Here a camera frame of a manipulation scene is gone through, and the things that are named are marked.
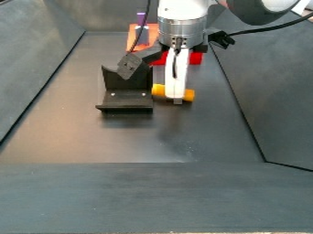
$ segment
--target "orange object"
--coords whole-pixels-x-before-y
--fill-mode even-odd
[[[136,24],[129,25],[125,51],[129,51],[130,46],[132,46],[133,41],[134,41],[134,26],[136,26]],[[141,50],[144,48],[149,48],[152,46],[157,36],[159,36],[159,26],[157,26],[157,24],[148,24],[148,27],[149,27],[149,44],[146,46],[145,45],[134,46],[133,52],[136,52],[137,50]],[[163,53],[163,55],[161,55],[161,58],[157,61],[153,61],[150,63],[150,65],[164,65],[167,54],[168,54],[168,52],[165,51]],[[200,64],[201,63],[201,58],[203,58],[203,53],[192,52],[191,56],[189,56],[189,64],[191,65]]]
[[[134,26],[136,26],[136,24],[129,25],[125,51],[129,51],[132,44],[134,42]],[[133,52],[136,52],[137,50],[141,50],[144,48],[149,48],[152,46],[153,41],[156,40],[156,38],[159,36],[157,24],[148,24],[148,27],[149,27],[149,44],[146,46],[145,45],[134,46]]]

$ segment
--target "black cable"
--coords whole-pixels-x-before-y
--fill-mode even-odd
[[[299,22],[304,21],[310,17],[313,17],[313,12],[310,14],[307,14],[306,16],[292,20],[291,22],[288,22],[286,24],[282,24],[282,25],[278,25],[278,26],[274,26],[274,27],[263,27],[263,28],[258,28],[258,29],[239,31],[239,32],[228,34],[228,37],[241,35],[241,34],[248,34],[248,33],[260,33],[260,32],[266,32],[266,31],[278,30],[278,29],[280,29],[283,27],[288,27],[288,26],[292,26],[292,25],[298,24]]]
[[[177,54],[175,53],[173,60],[172,60],[172,78],[177,77],[177,73],[176,73],[176,57],[177,57]]]
[[[138,31],[138,33],[137,33],[136,39],[134,39],[134,41],[133,41],[133,44],[132,44],[132,46],[130,46],[130,49],[129,49],[126,55],[128,55],[129,53],[133,52],[134,45],[136,45],[136,43],[137,43],[137,40],[140,39],[141,32],[142,32],[142,27],[144,27],[144,25],[145,25],[145,23],[146,23],[146,18],[148,18],[148,14],[149,14],[149,4],[150,4],[150,0],[148,0],[148,3],[146,3],[146,9],[145,9],[144,18],[142,18],[141,25],[140,25],[140,31]]]

